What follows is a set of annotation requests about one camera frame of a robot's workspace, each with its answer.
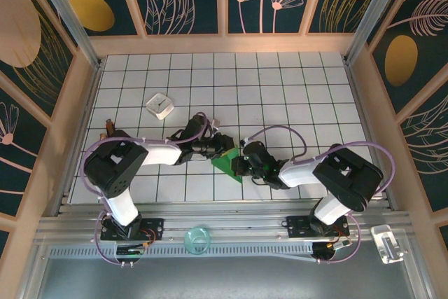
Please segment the gray floor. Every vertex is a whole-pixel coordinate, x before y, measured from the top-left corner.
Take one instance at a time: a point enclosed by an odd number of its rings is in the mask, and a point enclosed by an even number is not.
[[[40,299],[409,299],[404,263],[384,265],[363,242],[344,263],[273,257],[164,258],[133,269],[102,260],[49,260]]]

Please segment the white tile floor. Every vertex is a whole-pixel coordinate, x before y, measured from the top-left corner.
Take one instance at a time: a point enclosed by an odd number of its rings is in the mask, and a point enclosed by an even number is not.
[[[157,92],[176,107],[165,120],[144,108]],[[290,125],[306,140],[310,158],[333,143],[365,140],[338,53],[220,53],[114,55],[106,61],[83,149],[104,132],[106,119],[133,137],[161,139],[185,127],[199,111],[219,119],[220,131],[239,139],[273,124]],[[283,129],[259,136],[270,153],[291,158],[301,141]],[[355,152],[371,160],[367,148]],[[143,166],[131,183],[136,203],[223,200],[284,200],[327,195],[319,184],[290,190],[237,183],[209,161],[181,166]],[[69,202],[97,203],[78,177]]]

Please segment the gold circle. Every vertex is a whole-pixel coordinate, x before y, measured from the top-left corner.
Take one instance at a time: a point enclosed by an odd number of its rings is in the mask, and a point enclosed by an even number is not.
[[[41,22],[31,0],[0,0],[0,60],[23,68],[41,49]]]
[[[419,51],[415,41],[406,35],[394,38],[386,52],[386,78],[391,85],[399,87],[407,82],[414,72]]]
[[[104,0],[69,0],[69,3],[87,29],[104,32],[115,23],[112,9]]]

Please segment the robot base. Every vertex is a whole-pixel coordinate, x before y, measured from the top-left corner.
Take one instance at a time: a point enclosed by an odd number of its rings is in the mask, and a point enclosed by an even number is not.
[[[349,236],[350,230],[346,216],[341,216],[332,225],[332,228],[324,235],[318,234],[311,228],[309,216],[287,216],[282,226],[288,229],[289,238],[313,238],[313,237],[338,237],[339,233],[334,229],[336,226],[342,234]]]
[[[160,241],[163,235],[163,218],[143,218],[140,222],[139,232],[131,239],[124,239],[121,237],[112,224],[111,219],[106,219],[103,222],[103,228],[101,230],[101,241],[135,241],[135,242],[145,242],[148,241],[148,235],[153,238],[153,231],[157,237],[156,241]]]

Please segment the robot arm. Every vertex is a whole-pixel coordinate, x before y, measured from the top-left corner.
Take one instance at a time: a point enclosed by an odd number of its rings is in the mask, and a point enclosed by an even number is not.
[[[173,134],[172,142],[137,145],[133,141],[109,141],[101,144],[85,161],[85,175],[104,195],[112,215],[117,233],[132,239],[138,233],[141,215],[135,207],[130,184],[142,165],[181,165],[191,160],[194,154],[213,159],[234,148],[233,139],[209,128],[198,138],[175,144],[195,136],[202,129],[205,117],[195,115],[184,130]],[[122,130],[116,130],[110,137],[130,137]]]
[[[350,151],[339,149],[322,160],[276,160],[263,143],[245,144],[244,156],[232,161],[235,175],[252,176],[273,189],[289,189],[308,183],[322,183],[330,192],[309,215],[311,228],[325,235],[332,224],[350,211],[364,211],[383,179],[378,167]]]

